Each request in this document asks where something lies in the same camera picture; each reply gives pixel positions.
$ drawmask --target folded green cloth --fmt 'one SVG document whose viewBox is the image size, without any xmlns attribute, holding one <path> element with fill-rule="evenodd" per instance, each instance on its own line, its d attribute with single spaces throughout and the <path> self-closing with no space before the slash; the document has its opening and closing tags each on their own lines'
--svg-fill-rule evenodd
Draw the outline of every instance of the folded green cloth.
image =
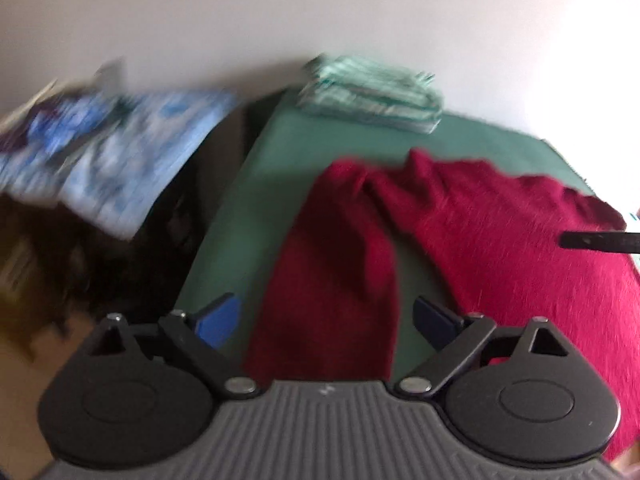
<svg viewBox="0 0 640 480">
<path fill-rule="evenodd" d="M 442 116 L 433 74 L 384 65 L 358 56 L 319 56 L 305 69 L 310 82 L 298 105 L 316 113 L 431 133 Z"/>
</svg>

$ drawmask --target ribbed surface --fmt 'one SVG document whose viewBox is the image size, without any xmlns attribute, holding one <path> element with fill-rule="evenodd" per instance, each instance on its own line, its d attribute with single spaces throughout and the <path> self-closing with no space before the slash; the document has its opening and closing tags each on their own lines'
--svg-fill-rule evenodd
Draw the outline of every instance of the ribbed surface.
<svg viewBox="0 0 640 480">
<path fill-rule="evenodd" d="M 523 470 L 468 450 L 428 404 L 390 396 L 381 383 L 276 382 L 258 399 L 230 402 L 183 452 L 145 468 L 101 472 L 56 463 L 43 480 L 603 480 L 603 462 Z"/>
</svg>

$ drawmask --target red sweater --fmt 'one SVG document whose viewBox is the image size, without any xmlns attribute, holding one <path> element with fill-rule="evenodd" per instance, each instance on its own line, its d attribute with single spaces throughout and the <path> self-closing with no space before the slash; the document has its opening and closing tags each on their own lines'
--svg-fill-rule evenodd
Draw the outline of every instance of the red sweater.
<svg viewBox="0 0 640 480">
<path fill-rule="evenodd" d="M 620 230 L 620 215 L 546 176 L 482 160 L 402 168 L 333 163 L 282 248 L 245 367 L 257 380 L 388 379 L 398 332 L 394 249 L 412 238 L 463 312 L 523 326 L 546 316 L 609 383 L 622 422 L 607 455 L 640 435 L 640 283 L 624 254 L 558 247 L 563 230 Z"/>
</svg>

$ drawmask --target green table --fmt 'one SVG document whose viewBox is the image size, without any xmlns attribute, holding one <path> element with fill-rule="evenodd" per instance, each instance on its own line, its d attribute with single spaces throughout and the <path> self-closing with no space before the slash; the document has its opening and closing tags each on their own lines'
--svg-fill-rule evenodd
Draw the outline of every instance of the green table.
<svg viewBox="0 0 640 480">
<path fill-rule="evenodd" d="M 242 301 L 241 321 L 222 353 L 241 360 L 280 246 L 319 173 L 343 156 L 401 163 L 418 146 L 443 159 L 485 158 L 511 174 L 553 176 L 581 192 L 583 180 L 548 144 L 517 132 L 445 114 L 431 135 L 308 115 L 284 97 L 249 153 L 210 226 L 176 308 L 196 312 L 225 292 Z M 394 378 L 433 349 L 412 325 L 418 295 L 455 308 L 436 269 L 396 240 L 402 314 Z"/>
</svg>

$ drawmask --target wooden floor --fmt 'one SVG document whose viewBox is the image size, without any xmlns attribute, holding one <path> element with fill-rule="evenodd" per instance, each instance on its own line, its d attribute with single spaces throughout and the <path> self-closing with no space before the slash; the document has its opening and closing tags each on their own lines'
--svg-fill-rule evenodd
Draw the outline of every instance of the wooden floor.
<svg viewBox="0 0 640 480">
<path fill-rule="evenodd" d="M 34 360 L 0 338 L 0 470 L 10 480 L 30 479 L 50 462 L 36 421 L 38 400 L 92 326 L 74 315 L 68 339 L 53 329 L 39 333 L 32 343 Z"/>
</svg>

